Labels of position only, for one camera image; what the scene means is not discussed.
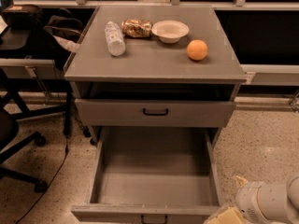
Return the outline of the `crumpled gold snack bag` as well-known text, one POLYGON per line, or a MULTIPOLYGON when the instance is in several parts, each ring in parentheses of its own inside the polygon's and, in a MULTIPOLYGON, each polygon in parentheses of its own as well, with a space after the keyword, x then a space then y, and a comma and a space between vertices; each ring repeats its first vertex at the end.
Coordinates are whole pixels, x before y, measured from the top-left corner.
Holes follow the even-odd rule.
POLYGON ((122 32, 133 38, 148 38, 151 36, 152 23, 148 20, 125 20, 121 23, 122 32))

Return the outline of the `dark jacket with white cloth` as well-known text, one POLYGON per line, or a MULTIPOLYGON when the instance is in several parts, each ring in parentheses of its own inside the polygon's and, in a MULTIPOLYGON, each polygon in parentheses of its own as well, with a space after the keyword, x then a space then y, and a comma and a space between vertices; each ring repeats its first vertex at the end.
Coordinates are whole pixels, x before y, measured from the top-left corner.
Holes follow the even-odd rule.
POLYGON ((44 30, 54 37, 56 42, 65 50, 77 52, 78 41, 83 37, 83 23, 75 18, 53 15, 44 30))

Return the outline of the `black office chair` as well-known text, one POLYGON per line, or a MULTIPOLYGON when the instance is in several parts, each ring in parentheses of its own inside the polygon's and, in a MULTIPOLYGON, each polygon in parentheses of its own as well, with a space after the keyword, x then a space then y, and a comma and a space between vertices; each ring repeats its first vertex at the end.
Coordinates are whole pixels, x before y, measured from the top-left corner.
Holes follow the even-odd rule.
POLYGON ((4 150, 18 135, 19 132, 19 123, 13 117, 12 114, 9 114, 4 106, 7 104, 10 95, 7 93, 0 101, 0 177, 8 177, 11 179, 20 180, 23 182, 31 183, 35 185, 35 192, 42 193, 45 192, 48 188, 46 181, 33 177, 31 175, 22 174, 3 166, 3 163, 19 152, 22 148, 29 145, 31 142, 39 147, 42 147, 46 144, 46 138, 40 133, 35 132, 30 134, 28 137, 22 139, 19 143, 14 146, 4 150))

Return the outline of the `grey drawer cabinet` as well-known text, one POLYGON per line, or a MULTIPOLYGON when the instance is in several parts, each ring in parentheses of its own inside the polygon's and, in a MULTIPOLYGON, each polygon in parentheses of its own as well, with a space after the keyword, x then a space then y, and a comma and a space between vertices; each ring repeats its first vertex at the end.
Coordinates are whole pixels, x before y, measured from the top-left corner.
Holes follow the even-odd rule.
MULTIPOLYGON (((102 6, 65 72, 77 99, 234 102, 245 74, 220 22, 210 7, 102 6), (157 37, 129 38, 120 57, 109 54, 104 29, 126 19, 181 21, 190 31, 173 45, 157 37), (203 40, 201 61, 189 58, 187 46, 203 40)), ((206 129, 212 142, 223 127, 206 129)))

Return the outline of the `clear plastic water bottle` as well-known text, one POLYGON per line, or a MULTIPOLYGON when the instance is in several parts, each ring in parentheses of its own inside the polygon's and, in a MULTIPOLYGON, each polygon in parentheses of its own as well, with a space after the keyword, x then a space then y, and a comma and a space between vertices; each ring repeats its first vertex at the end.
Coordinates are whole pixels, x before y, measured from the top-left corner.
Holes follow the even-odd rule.
POLYGON ((105 36, 108 51, 112 56, 121 56, 126 51, 122 31, 117 23, 109 21, 106 24, 105 36))

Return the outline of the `black bag on desk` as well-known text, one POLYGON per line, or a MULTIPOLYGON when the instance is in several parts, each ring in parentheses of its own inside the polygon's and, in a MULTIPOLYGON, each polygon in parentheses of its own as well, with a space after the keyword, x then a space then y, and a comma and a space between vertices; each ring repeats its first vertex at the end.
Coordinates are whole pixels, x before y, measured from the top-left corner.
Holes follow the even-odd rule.
POLYGON ((36 5, 12 5, 2 10, 5 23, 14 29, 31 29, 43 16, 43 9, 36 5))

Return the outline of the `grey drawer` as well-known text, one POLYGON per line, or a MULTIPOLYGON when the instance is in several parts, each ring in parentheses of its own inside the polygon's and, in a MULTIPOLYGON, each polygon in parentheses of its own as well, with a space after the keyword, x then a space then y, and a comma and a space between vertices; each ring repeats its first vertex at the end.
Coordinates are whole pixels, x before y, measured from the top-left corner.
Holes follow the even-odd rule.
POLYGON ((105 127, 85 203, 85 223, 204 224, 224 206, 203 128, 105 127))
POLYGON ((77 99, 84 125, 225 127, 234 102, 77 99))

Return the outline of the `white bowl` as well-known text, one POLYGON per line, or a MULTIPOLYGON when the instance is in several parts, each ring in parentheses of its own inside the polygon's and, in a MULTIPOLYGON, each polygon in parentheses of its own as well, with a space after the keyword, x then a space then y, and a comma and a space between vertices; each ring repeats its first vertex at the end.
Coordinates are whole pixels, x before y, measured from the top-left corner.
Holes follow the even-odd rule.
POLYGON ((175 44, 189 33, 189 27, 180 21, 158 21, 151 31, 165 44, 175 44))

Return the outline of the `orange fruit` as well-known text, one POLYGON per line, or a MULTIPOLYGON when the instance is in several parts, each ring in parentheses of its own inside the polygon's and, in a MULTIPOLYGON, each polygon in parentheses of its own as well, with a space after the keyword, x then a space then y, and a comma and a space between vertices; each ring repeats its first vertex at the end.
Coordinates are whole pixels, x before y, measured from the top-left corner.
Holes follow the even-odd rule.
POLYGON ((193 40, 187 46, 187 54, 195 61, 203 60, 208 53, 208 46, 203 40, 193 40))

